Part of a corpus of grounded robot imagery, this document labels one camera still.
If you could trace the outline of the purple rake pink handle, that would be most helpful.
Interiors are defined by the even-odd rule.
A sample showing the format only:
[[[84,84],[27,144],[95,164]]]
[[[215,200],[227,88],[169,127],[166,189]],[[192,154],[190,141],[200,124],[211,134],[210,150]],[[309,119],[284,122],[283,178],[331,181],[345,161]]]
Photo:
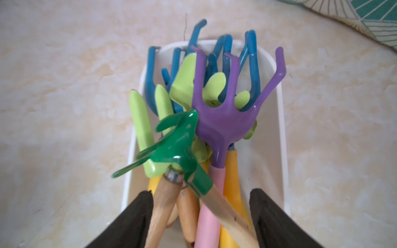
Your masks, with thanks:
[[[242,139],[254,125],[260,108],[272,91],[286,75],[283,47],[276,49],[275,75],[261,91],[259,97],[247,110],[239,111],[235,106],[235,94],[239,77],[240,60],[226,53],[231,59],[231,72],[225,100],[220,106],[210,107],[203,100],[206,54],[193,47],[196,54],[192,108],[198,113],[196,134],[212,149],[213,156],[208,169],[213,185],[210,189],[196,185],[194,190],[200,196],[204,208],[200,211],[197,228],[197,248],[216,248],[219,245],[221,227],[227,229],[240,246],[258,247],[255,232],[223,196],[225,181],[225,161],[228,147]]]

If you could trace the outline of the light green fork wooden handle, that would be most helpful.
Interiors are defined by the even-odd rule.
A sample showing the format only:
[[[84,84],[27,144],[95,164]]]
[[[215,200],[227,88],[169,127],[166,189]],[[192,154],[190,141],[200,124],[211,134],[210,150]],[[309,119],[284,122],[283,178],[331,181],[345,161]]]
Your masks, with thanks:
[[[137,90],[132,90],[130,93],[130,107],[136,141],[139,150],[142,151],[154,145],[155,140],[146,102]],[[153,214],[145,244],[147,248],[159,246],[182,188],[183,175],[170,166],[164,168],[164,165],[155,165],[150,160],[143,164],[144,172],[148,178],[160,176],[159,184],[154,193]]]

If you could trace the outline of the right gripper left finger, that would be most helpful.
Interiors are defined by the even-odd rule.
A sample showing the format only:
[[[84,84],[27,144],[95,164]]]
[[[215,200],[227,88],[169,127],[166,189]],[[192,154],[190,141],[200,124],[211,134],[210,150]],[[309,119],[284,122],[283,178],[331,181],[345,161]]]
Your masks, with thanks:
[[[154,199],[142,191],[88,248],[143,248],[152,218]]]

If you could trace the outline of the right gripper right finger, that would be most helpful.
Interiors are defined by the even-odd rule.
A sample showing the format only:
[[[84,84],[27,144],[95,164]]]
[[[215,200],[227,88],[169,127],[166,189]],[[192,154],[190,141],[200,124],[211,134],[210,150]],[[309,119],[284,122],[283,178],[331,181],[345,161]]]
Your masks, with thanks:
[[[321,248],[262,189],[250,192],[250,211],[261,248]]]

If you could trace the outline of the dark green rake wooden handle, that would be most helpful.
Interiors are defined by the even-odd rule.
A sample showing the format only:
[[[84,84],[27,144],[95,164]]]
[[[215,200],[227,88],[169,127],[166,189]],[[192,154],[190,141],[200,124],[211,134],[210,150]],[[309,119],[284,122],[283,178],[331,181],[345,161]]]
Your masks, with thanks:
[[[192,152],[198,119],[197,111],[190,110],[161,120],[156,127],[158,132],[170,127],[174,129],[152,146],[139,152],[134,163],[114,172],[112,178],[131,171],[147,160],[167,164],[176,163],[181,166],[180,170],[169,167],[155,192],[153,215],[145,244],[147,248],[159,246],[167,220],[181,191],[181,180],[184,180],[202,200],[203,205],[215,216],[216,223],[221,224],[239,246],[257,248],[259,244],[254,229],[226,200]]]

